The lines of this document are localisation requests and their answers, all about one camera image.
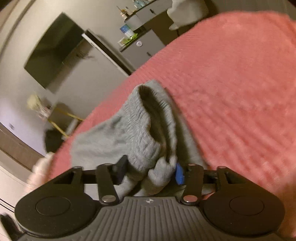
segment ribbed black surface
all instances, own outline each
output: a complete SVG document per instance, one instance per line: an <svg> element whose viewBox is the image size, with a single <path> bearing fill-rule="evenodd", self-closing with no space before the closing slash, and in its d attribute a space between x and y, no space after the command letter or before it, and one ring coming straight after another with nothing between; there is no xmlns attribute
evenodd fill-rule
<svg viewBox="0 0 296 241"><path fill-rule="evenodd" d="M232 237L212 227L199 209L175 198L131 198L101 209L96 219L76 234L56 241L281 241L271 234L260 238ZM19 241L49 241L24 235Z"/></svg>

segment red blanket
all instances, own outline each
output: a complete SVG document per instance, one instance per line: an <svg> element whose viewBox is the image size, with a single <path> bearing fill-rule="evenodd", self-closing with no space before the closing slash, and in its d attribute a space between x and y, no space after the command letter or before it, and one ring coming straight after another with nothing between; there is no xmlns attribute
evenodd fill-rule
<svg viewBox="0 0 296 241"><path fill-rule="evenodd" d="M220 14L152 57L101 103L56 153L51 178L71 166L78 133L115 114L132 89L165 87L211 168L228 166L276 194L283 235L296 236L296 24L273 12Z"/></svg>

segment wall-mounted television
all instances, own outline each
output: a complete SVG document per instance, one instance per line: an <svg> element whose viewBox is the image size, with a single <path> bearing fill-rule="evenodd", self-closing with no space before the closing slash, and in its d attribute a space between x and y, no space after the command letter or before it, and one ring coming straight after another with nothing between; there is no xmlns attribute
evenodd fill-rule
<svg viewBox="0 0 296 241"><path fill-rule="evenodd" d="M82 41L84 30L61 13L36 45L25 70L44 88L57 76L63 61Z"/></svg>

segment drawer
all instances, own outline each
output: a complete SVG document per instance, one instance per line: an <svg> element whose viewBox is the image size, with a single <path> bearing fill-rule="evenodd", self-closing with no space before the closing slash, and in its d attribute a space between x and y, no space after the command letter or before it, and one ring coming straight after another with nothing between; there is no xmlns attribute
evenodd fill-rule
<svg viewBox="0 0 296 241"><path fill-rule="evenodd" d="M150 30L123 50L122 55L137 69L164 47L158 36Z"/></svg>
<svg viewBox="0 0 296 241"><path fill-rule="evenodd" d="M145 24L157 15L166 11L171 6L172 0L156 0L155 2L140 9L136 15L141 20L142 24Z"/></svg>

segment white round button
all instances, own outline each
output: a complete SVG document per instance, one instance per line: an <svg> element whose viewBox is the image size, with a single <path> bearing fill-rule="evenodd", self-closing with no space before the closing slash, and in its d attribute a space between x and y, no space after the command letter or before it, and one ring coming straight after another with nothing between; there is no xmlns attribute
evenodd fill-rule
<svg viewBox="0 0 296 241"><path fill-rule="evenodd" d="M138 41L138 42L136 43L136 45L137 45L138 47L141 47L143 44L142 44L141 41Z"/></svg>

